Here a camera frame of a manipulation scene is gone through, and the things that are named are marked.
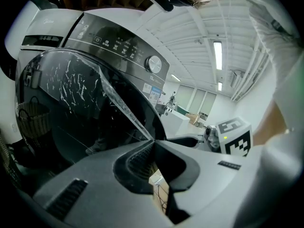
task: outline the button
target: button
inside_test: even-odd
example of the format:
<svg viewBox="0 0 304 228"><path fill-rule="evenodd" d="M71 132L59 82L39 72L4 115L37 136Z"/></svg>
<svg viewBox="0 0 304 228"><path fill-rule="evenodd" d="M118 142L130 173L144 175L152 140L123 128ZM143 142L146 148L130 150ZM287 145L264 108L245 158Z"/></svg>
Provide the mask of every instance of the button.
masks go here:
<svg viewBox="0 0 304 228"><path fill-rule="evenodd" d="M93 43L100 44L101 43L101 38L100 37L95 37Z"/></svg>

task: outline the vent slot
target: vent slot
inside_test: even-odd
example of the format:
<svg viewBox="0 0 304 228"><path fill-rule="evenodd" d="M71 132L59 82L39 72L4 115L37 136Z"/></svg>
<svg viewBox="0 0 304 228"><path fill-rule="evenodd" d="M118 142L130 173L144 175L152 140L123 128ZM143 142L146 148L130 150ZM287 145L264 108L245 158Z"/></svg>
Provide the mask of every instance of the vent slot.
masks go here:
<svg viewBox="0 0 304 228"><path fill-rule="evenodd" d="M130 171L143 180L149 180L156 170L153 168L154 152L153 145L144 148L132 155L127 162Z"/></svg>
<svg viewBox="0 0 304 228"><path fill-rule="evenodd" d="M87 186L87 181L75 179L63 192L51 202L47 212L59 220L63 220L76 203Z"/></svg>
<svg viewBox="0 0 304 228"><path fill-rule="evenodd" d="M60 36L25 36L22 45L57 48L62 40Z"/></svg>

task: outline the ceiling light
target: ceiling light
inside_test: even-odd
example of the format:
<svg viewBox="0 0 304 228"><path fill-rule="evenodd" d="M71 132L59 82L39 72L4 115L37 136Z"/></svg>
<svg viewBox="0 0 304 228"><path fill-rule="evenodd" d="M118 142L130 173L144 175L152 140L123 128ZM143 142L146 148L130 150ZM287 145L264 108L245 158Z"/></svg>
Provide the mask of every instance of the ceiling light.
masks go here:
<svg viewBox="0 0 304 228"><path fill-rule="evenodd" d="M223 65L223 53L222 53L222 43L220 41L213 42L214 51L215 51L215 59L217 62L217 69L222 70Z"/></svg>
<svg viewBox="0 0 304 228"><path fill-rule="evenodd" d="M218 90L219 90L219 91L222 91L223 84L222 84L221 82L219 82L219 83L218 83L218 86L219 86L219 87L218 87Z"/></svg>
<svg viewBox="0 0 304 228"><path fill-rule="evenodd" d="M181 81L181 80L178 79L175 75L171 74L171 76L172 76L173 78L175 78L176 80Z"/></svg>

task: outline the white box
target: white box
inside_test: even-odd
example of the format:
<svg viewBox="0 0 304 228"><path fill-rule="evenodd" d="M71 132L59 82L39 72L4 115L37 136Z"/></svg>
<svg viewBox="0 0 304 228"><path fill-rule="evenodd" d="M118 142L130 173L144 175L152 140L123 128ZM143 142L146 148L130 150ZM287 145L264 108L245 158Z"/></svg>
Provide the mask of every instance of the white box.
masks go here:
<svg viewBox="0 0 304 228"><path fill-rule="evenodd" d="M251 124L235 117L216 124L218 140L223 154L247 156L253 145Z"/></svg>
<svg viewBox="0 0 304 228"><path fill-rule="evenodd" d="M161 122L165 128L167 138L174 138L187 133L190 118L170 108L161 115Z"/></svg>

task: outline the control panel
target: control panel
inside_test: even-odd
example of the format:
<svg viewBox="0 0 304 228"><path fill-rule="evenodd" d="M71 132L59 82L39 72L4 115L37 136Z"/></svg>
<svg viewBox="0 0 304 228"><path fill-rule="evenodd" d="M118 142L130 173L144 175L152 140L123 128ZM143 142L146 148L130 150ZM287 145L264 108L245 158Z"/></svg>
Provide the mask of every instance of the control panel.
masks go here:
<svg viewBox="0 0 304 228"><path fill-rule="evenodd" d="M169 63L153 47L124 27L84 13L64 47L87 52L116 69L163 88Z"/></svg>

